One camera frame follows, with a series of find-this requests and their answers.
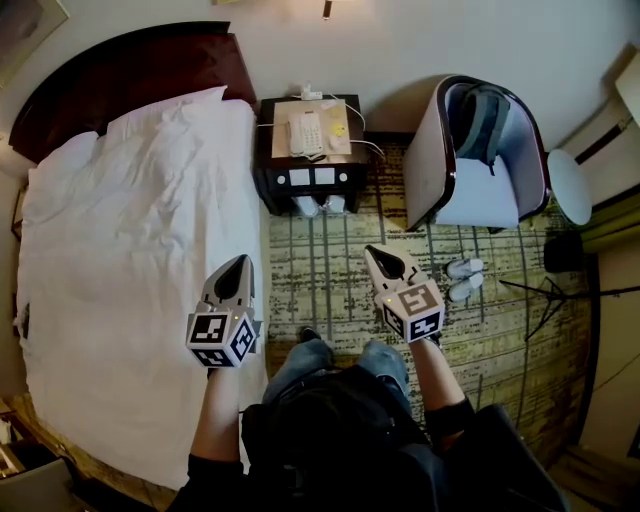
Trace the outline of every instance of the white telephone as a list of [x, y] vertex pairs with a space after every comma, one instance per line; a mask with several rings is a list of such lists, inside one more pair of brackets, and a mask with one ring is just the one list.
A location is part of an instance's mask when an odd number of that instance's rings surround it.
[[316, 112], [289, 114], [291, 156], [318, 156], [324, 152], [320, 116]]

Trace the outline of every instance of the tripod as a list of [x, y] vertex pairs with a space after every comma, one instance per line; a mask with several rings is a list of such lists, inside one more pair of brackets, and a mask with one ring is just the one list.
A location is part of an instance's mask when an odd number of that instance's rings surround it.
[[[556, 283], [554, 283], [548, 277], [545, 277], [544, 280], [545, 280], [545, 282], [549, 281], [549, 283], [551, 283], [551, 290], [543, 290], [542, 288], [534, 288], [532, 286], [526, 286], [526, 285], [523, 285], [523, 284], [512, 283], [510, 281], [503, 281], [502, 279], [500, 280], [500, 282], [502, 284], [506, 284], [507, 286], [514, 286], [516, 288], [522, 288], [523, 290], [529, 290], [529, 291], [532, 291], [532, 292], [536, 292], [536, 293], [539, 293], [541, 295], [546, 296], [546, 298], [547, 298], [547, 307], [545, 308], [544, 313], [542, 313], [542, 318], [540, 318], [540, 322], [538, 323], [538, 326], [531, 333], [527, 333], [527, 336], [524, 339], [525, 342], [529, 341], [529, 339], [531, 339], [531, 337], [535, 333], [537, 333], [540, 329], [542, 329], [544, 327], [544, 325], [549, 320], [551, 320], [551, 317], [553, 317], [553, 315], [555, 315], [558, 312], [558, 310], [563, 306], [563, 304], [565, 302], [567, 302], [568, 300], [598, 299], [600, 297], [607, 297], [607, 296], [618, 297], [618, 296], [622, 295], [623, 293], [630, 293], [630, 292], [638, 292], [638, 291], [640, 291], [640, 286], [632, 286], [630, 288], [620, 288], [620, 289], [617, 289], [617, 290], [608, 290], [608, 291], [604, 291], [604, 292], [581, 292], [581, 293], [566, 294], [566, 293], [564, 293], [562, 291], [562, 289]], [[553, 308], [553, 310], [551, 310], [551, 313], [549, 313], [549, 310], [551, 309], [551, 304], [555, 300], [559, 300], [560, 303], [555, 308]]]

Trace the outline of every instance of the floor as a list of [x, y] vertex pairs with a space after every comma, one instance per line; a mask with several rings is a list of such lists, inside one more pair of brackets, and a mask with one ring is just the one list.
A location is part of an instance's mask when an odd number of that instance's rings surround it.
[[[443, 350], [476, 408], [503, 404], [525, 441], [544, 464], [555, 457], [576, 424], [584, 388], [590, 339], [588, 301], [565, 304], [529, 343], [525, 333], [537, 325], [546, 302], [534, 294], [508, 289], [498, 279], [539, 286], [545, 272], [542, 250], [548, 234], [565, 228], [550, 206], [535, 222], [489, 236], [483, 228], [427, 226], [406, 233], [401, 146], [384, 146], [357, 215], [323, 215], [313, 220], [272, 217], [271, 323], [267, 359], [275, 372], [302, 325], [312, 325], [335, 342], [337, 363], [353, 364], [369, 339], [397, 348], [410, 368], [414, 416], [421, 421], [417, 381], [407, 347], [380, 320], [363, 250], [387, 243], [409, 250], [442, 291], [449, 279], [444, 266], [454, 258], [480, 257], [486, 263], [482, 290], [466, 303], [448, 304]], [[586, 289], [582, 274], [554, 275], [565, 292]], [[175, 492], [123, 474], [93, 459], [39, 423], [29, 395], [10, 405], [56, 453], [71, 458], [86, 475], [157, 510]]]

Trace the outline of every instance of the wooden headboard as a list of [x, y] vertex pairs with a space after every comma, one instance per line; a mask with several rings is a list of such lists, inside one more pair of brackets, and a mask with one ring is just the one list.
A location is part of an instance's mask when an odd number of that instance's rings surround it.
[[34, 91], [9, 144], [34, 162], [74, 135], [97, 131], [136, 108], [227, 85], [224, 99], [256, 95], [228, 22], [160, 25], [100, 43], [63, 64]]

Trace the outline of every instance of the bed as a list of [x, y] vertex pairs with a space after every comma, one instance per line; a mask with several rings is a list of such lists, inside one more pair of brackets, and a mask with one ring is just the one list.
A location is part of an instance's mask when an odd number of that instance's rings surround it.
[[[83, 52], [33, 93], [10, 138], [39, 163], [17, 299], [36, 413], [95, 458], [173, 489], [206, 385], [184, 346], [205, 279], [249, 254], [267, 320], [256, 98], [227, 29], [165, 25]], [[263, 354], [241, 370], [241, 407], [266, 385]]]

